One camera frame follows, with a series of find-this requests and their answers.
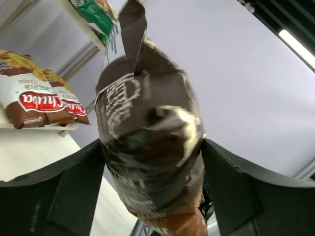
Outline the brown Kettle sea salt bag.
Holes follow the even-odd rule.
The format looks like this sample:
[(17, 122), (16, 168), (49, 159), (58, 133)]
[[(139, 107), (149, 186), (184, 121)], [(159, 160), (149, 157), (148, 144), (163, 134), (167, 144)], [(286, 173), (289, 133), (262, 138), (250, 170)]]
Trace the brown Kettle sea salt bag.
[(146, 29), (144, 6), (126, 1), (95, 88), (105, 162), (131, 214), (163, 236), (205, 236), (199, 109), (187, 74)]

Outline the brown Chuba cassava chips bag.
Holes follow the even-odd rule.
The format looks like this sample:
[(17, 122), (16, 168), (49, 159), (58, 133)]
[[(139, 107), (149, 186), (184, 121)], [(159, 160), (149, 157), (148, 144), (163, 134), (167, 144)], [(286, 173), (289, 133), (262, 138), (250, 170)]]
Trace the brown Chuba cassava chips bag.
[(59, 75), (49, 69), (45, 69), (43, 72), (53, 91), (58, 95), (69, 113), (71, 117), (70, 122), (89, 125), (90, 122), (84, 106), (80, 103), (68, 84)]

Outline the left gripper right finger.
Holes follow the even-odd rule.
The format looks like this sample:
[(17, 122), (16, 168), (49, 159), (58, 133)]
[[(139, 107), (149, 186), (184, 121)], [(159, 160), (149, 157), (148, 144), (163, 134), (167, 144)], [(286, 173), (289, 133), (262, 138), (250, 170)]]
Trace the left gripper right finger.
[(270, 171), (215, 142), (202, 157), (222, 236), (313, 236), (315, 183)]

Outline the dark green Real chips bag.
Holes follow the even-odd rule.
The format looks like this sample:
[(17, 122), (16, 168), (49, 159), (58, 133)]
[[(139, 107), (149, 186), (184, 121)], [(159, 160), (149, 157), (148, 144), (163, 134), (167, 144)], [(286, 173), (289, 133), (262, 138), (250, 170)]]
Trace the dark green Real chips bag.
[(99, 39), (106, 42), (118, 15), (106, 0), (71, 0), (71, 4)]

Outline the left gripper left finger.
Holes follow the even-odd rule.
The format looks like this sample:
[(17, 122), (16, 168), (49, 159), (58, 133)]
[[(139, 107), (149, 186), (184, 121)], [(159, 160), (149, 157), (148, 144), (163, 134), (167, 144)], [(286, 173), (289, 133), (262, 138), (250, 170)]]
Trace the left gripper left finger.
[(2, 236), (88, 236), (104, 170), (99, 140), (0, 183)]

